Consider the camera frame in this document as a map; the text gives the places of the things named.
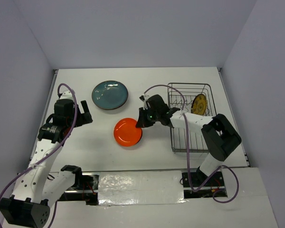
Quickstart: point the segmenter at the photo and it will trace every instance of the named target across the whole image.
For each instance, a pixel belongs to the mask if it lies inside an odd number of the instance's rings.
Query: white wall
[[[258,0],[223,66],[252,165],[285,228],[285,0]]]
[[[15,0],[55,68],[223,66],[256,0]]]
[[[28,163],[52,75],[14,2],[0,0],[0,192]]]

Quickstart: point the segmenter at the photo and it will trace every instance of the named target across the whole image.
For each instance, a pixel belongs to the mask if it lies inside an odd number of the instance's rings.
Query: black wire rack
[[[185,97],[184,111],[191,113],[191,106],[194,98],[199,94],[204,94],[207,99],[207,108],[204,116],[216,116],[216,108],[214,105],[214,99],[212,95],[211,86],[208,84],[199,83],[169,83],[169,86],[179,90]],[[168,106],[170,108],[177,107],[181,108],[183,99],[181,95],[168,88]],[[186,152],[186,132],[184,129],[171,128],[171,148],[174,153]],[[195,133],[190,132],[190,152],[192,153],[208,153],[208,148],[204,137]]]

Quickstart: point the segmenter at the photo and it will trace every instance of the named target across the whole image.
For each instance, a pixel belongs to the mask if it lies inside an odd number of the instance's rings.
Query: red plate
[[[121,146],[134,146],[142,138],[143,131],[136,128],[137,121],[132,118],[120,120],[114,128],[114,138]]]

